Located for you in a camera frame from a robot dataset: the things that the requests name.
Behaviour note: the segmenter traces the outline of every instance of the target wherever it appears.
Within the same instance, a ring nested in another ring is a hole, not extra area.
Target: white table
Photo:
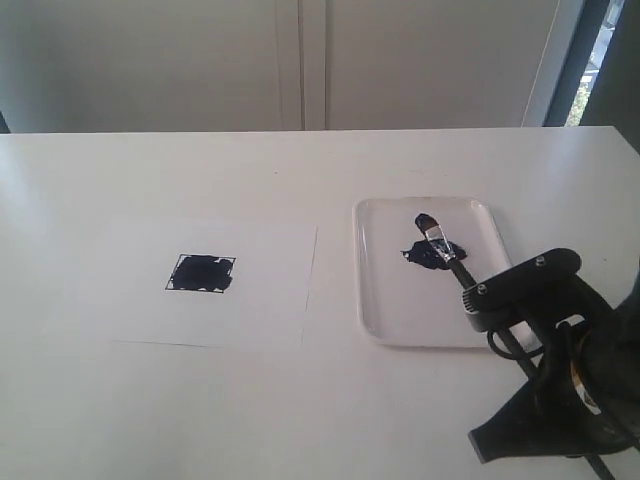
[[[514,263],[574,248],[617,304],[640,253],[639,180],[611,128],[1,136],[0,478],[595,479],[584,461],[478,462],[467,432],[524,376],[491,354],[373,343],[356,320],[352,208],[476,197]],[[122,214],[317,225],[300,350],[41,336]],[[606,461],[637,478],[633,453]]]

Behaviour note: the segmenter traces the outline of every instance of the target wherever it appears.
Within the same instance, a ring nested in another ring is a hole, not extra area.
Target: white cabinet
[[[7,0],[13,131],[539,125],[582,0]]]

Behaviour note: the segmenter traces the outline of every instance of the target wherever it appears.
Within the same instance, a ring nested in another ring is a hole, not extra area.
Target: black paint blob
[[[180,255],[166,290],[223,293],[231,285],[236,259],[212,255]]]
[[[453,248],[458,260],[464,260],[467,258],[467,252],[465,252],[462,247],[453,242],[449,242],[449,245]],[[428,240],[421,240],[414,243],[413,248],[411,248],[411,250],[403,251],[402,255],[407,259],[407,262],[417,263],[418,265],[422,265],[430,270],[449,270],[449,265],[445,263],[440,255],[438,255],[434,248],[429,244]]]

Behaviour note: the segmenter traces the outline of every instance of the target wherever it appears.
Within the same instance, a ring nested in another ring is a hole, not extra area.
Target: white paper sheet
[[[51,328],[118,341],[298,348],[315,240],[306,225],[118,219]],[[230,286],[165,290],[182,254],[234,257]]]

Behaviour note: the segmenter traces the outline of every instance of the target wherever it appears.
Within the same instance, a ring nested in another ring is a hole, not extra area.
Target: white plastic tray
[[[402,251],[423,239],[419,213],[438,220],[450,241],[468,253],[463,261],[477,281],[511,266],[489,209],[457,197],[364,200],[355,208],[359,316],[372,338],[406,347],[486,348],[462,307],[451,272],[409,263]],[[526,324],[512,329],[524,344],[535,341]]]

